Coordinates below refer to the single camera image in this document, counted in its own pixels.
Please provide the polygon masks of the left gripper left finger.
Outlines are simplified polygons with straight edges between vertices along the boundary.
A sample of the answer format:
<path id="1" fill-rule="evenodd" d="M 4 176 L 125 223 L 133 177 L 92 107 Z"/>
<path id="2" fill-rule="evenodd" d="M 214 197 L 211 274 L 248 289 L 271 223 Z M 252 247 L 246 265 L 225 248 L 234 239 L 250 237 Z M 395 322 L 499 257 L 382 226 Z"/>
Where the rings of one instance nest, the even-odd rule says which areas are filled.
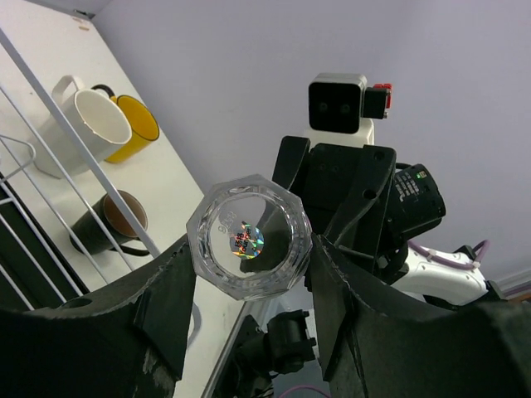
<path id="1" fill-rule="evenodd" d="M 196 275 L 190 246 L 58 308 L 1 312 L 3 397 L 171 397 Z"/>

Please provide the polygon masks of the clear drinking glass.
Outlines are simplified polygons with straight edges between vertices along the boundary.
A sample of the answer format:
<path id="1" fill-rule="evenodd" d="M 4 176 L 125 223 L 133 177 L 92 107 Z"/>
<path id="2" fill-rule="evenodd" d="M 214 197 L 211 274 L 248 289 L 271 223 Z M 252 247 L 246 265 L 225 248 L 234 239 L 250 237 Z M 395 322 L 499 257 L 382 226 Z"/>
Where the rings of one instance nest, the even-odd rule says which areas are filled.
<path id="1" fill-rule="evenodd" d="M 186 230 L 196 275 L 239 301 L 289 291 L 313 245 L 301 199 L 260 174 L 212 186 Z"/>

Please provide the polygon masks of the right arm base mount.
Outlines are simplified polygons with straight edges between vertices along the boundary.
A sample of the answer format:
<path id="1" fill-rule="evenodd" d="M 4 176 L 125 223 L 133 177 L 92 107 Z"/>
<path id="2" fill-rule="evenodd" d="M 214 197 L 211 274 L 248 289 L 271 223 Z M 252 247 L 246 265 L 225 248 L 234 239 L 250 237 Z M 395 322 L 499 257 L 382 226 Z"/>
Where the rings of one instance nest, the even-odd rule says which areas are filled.
<path id="1" fill-rule="evenodd" d="M 275 315 L 266 330 L 253 325 L 236 344 L 235 396 L 267 397 L 273 391 L 276 376 L 295 373 L 316 359 L 317 341 L 309 335 L 308 317 L 309 311 L 299 309 Z"/>

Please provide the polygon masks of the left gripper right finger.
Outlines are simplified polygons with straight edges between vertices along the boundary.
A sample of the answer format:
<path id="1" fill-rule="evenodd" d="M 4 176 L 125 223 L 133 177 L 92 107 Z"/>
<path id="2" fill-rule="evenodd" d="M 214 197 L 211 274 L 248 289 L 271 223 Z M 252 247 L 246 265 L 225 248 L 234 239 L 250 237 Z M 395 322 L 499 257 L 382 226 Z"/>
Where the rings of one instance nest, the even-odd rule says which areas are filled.
<path id="1" fill-rule="evenodd" d="M 313 242 L 319 356 L 332 396 L 529 396 L 527 304 L 448 311 L 384 284 L 323 236 Z"/>

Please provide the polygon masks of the black tumbler cup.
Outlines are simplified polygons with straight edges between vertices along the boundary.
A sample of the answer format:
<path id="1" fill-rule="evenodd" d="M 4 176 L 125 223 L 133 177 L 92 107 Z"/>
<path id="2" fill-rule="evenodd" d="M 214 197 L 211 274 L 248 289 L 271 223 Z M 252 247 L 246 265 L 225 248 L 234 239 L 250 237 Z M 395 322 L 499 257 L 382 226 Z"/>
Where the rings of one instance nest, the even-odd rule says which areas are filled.
<path id="1" fill-rule="evenodd" d="M 129 209 L 133 212 L 140 225 L 146 230 L 149 225 L 149 219 L 141 203 L 128 192 L 119 190 L 119 194 L 129 206 Z M 132 240 L 140 241 L 140 238 L 108 194 L 102 196 L 92 206 L 92 209 L 125 254 L 138 257 L 150 255 L 146 249 L 135 249 L 125 245 Z M 115 247 L 109 238 L 88 211 L 71 229 L 90 255 L 98 255 L 107 250 L 115 251 Z"/>

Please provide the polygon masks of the yellow mug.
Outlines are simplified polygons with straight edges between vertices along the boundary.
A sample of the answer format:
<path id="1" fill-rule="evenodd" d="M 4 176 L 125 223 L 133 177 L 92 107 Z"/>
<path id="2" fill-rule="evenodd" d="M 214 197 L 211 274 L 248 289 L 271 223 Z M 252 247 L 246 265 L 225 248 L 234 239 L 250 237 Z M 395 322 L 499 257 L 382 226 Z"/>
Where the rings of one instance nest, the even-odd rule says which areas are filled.
<path id="1" fill-rule="evenodd" d="M 107 163 L 123 163 L 158 140 L 160 137 L 158 121 L 139 99 L 130 95 L 116 95 L 108 85 L 104 84 L 94 85 L 91 89 L 101 90 L 108 95 L 124 113 L 132 131 L 130 140 L 105 159 Z"/>

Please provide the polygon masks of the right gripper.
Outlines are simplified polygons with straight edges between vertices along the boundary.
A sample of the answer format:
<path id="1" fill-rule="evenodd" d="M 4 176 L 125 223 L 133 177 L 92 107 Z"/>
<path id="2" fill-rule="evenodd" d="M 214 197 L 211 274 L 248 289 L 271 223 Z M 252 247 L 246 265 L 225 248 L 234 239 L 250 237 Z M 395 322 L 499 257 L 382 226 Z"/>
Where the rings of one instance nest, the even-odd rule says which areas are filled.
<path id="1" fill-rule="evenodd" d="M 316 235 L 387 284 L 405 274 L 408 241 L 446 215 L 427 168 L 398 163 L 389 147 L 313 145 L 285 136 L 273 180 L 301 199 Z"/>

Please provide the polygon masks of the white faceted mug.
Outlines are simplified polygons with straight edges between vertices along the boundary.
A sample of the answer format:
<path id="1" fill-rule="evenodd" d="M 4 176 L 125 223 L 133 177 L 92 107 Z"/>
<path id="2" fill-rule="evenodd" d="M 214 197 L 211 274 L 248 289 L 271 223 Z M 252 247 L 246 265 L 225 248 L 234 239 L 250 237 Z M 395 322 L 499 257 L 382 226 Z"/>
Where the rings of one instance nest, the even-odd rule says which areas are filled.
<path id="1" fill-rule="evenodd" d="M 64 75 L 51 91 L 51 97 L 71 123 L 89 152 L 100 163 L 125 145 L 132 136 L 124 113 L 109 98 L 85 88 L 82 80 Z M 57 164 L 73 177 L 89 166 L 53 116 L 37 129 L 44 142 L 31 139 L 36 150 L 35 166 L 41 172 L 62 179 Z"/>

